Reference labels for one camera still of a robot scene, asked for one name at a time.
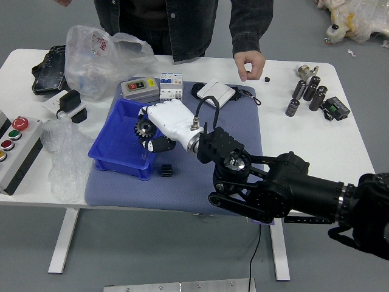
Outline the person's left hand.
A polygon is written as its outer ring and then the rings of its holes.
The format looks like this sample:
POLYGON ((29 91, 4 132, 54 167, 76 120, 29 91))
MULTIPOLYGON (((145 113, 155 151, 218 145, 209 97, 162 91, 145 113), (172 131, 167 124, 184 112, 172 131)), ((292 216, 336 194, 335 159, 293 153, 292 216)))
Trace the person's left hand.
POLYGON ((266 63, 266 59, 260 52, 255 50, 238 52, 233 58, 242 82, 260 79, 266 63))

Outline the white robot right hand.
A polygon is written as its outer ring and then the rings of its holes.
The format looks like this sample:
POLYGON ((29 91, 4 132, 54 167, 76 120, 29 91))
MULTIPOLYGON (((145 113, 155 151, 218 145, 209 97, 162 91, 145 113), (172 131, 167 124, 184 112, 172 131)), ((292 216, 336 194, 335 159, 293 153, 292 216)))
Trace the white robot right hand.
POLYGON ((178 141, 187 152, 198 152, 200 134, 204 129, 199 124, 199 117, 180 100, 144 106, 139 110, 138 118, 134 132, 148 151, 170 151, 178 141))

